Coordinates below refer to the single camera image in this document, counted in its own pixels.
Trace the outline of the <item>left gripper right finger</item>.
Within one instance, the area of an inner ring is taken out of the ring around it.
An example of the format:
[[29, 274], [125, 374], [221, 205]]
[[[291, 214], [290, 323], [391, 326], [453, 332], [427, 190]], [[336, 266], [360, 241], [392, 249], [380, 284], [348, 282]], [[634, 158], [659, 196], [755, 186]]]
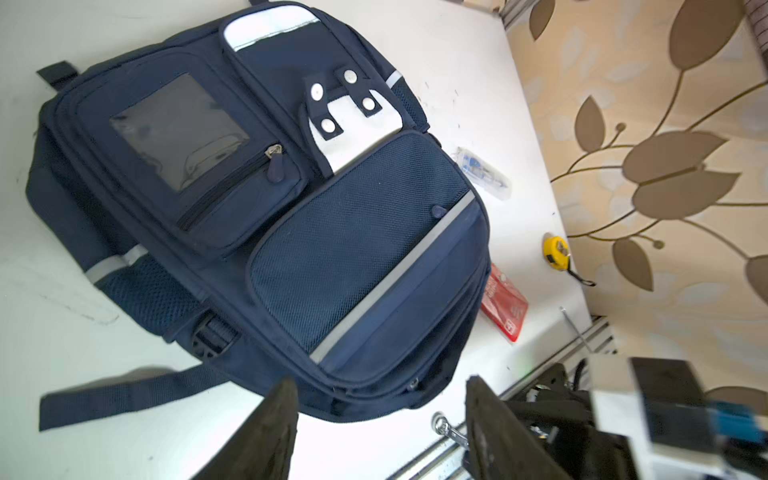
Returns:
[[470, 473], [475, 479], [568, 479], [479, 376], [466, 383]]

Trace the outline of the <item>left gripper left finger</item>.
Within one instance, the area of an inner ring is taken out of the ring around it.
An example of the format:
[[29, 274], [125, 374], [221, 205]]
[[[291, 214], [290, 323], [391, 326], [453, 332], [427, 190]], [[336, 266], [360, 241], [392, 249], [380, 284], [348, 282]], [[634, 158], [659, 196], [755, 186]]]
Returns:
[[298, 422], [298, 391], [283, 379], [243, 422], [197, 479], [286, 479]]

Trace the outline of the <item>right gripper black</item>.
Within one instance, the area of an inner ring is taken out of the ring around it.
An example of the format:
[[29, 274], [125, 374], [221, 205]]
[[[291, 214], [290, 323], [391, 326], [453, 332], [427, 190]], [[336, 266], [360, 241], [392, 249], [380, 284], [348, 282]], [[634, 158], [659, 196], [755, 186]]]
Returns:
[[628, 440], [596, 427], [590, 394], [555, 363], [505, 401], [544, 451], [573, 479], [636, 479]]

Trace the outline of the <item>navy blue student backpack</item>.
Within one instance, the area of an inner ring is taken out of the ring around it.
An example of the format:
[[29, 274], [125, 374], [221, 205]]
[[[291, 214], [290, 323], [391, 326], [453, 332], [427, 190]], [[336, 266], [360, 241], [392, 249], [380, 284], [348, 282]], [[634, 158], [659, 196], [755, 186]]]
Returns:
[[195, 367], [45, 395], [51, 430], [231, 382], [294, 380], [330, 422], [451, 382], [491, 271], [490, 221], [400, 72], [294, 1], [78, 72], [39, 114], [27, 199], [88, 280]]

